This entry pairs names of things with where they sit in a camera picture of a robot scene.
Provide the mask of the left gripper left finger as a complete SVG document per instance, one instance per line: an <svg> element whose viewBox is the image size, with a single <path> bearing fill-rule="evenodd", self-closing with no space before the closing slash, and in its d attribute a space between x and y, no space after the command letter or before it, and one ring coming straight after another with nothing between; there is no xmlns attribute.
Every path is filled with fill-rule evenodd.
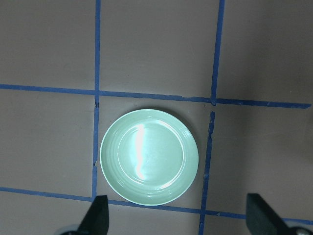
<svg viewBox="0 0 313 235"><path fill-rule="evenodd" d="M106 195L96 196L77 229L79 235L106 235L109 230L109 207Z"/></svg>

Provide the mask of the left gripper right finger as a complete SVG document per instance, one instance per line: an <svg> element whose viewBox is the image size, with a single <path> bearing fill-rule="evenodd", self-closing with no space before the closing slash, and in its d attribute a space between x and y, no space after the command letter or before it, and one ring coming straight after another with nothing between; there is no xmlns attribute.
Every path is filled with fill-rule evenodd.
<svg viewBox="0 0 313 235"><path fill-rule="evenodd" d="M246 196L246 226L251 235L290 235L290 228L257 193Z"/></svg>

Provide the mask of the green plate near left arm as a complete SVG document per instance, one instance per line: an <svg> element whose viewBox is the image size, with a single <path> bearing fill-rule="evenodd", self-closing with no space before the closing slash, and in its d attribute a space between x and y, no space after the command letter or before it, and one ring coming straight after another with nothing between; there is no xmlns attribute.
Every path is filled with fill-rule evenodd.
<svg viewBox="0 0 313 235"><path fill-rule="evenodd" d="M138 205L159 206L190 188L199 153L191 131L178 118L140 109L108 128L100 145L100 165L119 196Z"/></svg>

